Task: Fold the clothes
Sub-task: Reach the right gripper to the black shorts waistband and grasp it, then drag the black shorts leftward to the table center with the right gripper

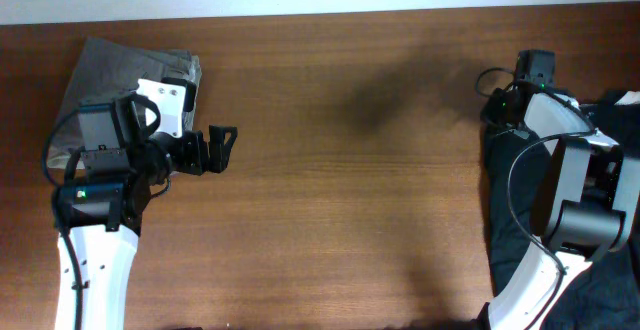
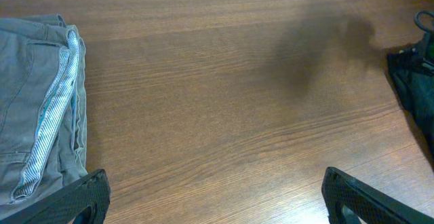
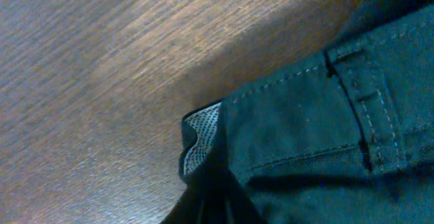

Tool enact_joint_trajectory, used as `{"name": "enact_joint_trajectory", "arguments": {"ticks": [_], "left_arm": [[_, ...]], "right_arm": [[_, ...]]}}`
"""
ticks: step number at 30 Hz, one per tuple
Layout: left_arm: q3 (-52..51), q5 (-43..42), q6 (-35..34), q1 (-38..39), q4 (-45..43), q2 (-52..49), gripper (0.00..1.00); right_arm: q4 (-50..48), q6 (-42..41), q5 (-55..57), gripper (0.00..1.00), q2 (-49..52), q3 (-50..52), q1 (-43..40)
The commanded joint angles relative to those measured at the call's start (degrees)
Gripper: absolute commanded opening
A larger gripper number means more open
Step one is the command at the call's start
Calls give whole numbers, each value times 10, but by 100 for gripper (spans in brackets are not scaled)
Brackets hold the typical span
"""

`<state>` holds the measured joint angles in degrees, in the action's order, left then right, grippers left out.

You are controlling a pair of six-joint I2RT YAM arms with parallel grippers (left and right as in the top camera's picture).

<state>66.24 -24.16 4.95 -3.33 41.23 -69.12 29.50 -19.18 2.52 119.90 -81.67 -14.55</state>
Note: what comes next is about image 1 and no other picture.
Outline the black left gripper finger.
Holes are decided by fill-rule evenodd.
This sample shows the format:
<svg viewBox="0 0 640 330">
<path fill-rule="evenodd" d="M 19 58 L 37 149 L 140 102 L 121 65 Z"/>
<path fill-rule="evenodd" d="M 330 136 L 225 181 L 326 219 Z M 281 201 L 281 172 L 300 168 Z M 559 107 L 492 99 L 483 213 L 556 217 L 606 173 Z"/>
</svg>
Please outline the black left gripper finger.
<svg viewBox="0 0 640 330">
<path fill-rule="evenodd" d="M 209 143 L 208 170 L 212 173 L 222 173 L 229 164 L 230 151 L 224 143 Z"/>
<path fill-rule="evenodd" d="M 238 136 L 238 129 L 232 126 L 209 126 L 209 154 L 230 155 Z"/>
</svg>

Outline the black shorts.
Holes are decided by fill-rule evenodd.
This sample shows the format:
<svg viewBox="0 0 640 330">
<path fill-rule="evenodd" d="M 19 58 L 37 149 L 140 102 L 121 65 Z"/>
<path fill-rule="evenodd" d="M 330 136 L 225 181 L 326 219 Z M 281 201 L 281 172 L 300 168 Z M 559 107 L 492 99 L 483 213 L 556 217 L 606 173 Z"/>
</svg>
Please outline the black shorts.
<svg viewBox="0 0 640 330">
<path fill-rule="evenodd" d="M 639 104 L 616 106 L 623 94 L 579 108 L 602 133 L 639 157 Z M 552 156 L 544 146 L 525 149 L 539 137 L 526 129 L 523 116 L 511 128 L 488 126 L 483 140 L 489 178 L 493 299 L 509 283 L 526 253 L 529 240 L 521 229 L 529 224 Z M 638 325 L 639 211 L 628 242 L 573 280 L 539 329 L 635 329 Z"/>
</svg>

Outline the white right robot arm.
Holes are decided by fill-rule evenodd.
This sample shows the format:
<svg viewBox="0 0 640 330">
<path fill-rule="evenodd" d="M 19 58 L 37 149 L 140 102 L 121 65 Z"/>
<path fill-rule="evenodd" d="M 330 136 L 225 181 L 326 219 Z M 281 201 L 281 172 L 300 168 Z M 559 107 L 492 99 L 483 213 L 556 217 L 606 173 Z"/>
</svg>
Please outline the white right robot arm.
<svg viewBox="0 0 640 330">
<path fill-rule="evenodd" d="M 521 229 L 529 245 L 481 313 L 488 329 L 539 329 L 571 282 L 629 240 L 639 211 L 639 157 L 595 127 L 570 95 L 521 82 L 526 129 L 551 161 Z"/>
</svg>

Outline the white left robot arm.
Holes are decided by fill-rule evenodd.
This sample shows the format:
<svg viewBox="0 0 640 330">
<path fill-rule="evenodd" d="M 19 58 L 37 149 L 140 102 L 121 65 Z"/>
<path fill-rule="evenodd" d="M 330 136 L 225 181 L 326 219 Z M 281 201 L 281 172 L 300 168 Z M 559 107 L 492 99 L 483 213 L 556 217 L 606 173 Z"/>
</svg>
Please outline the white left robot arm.
<svg viewBox="0 0 640 330">
<path fill-rule="evenodd" d="M 197 87 L 185 79 L 140 79 L 133 90 L 86 97 L 66 121 L 79 123 L 51 207 L 59 237 L 58 329 L 121 329 L 143 212 L 171 176 L 221 173 L 238 131 L 191 131 Z"/>
</svg>

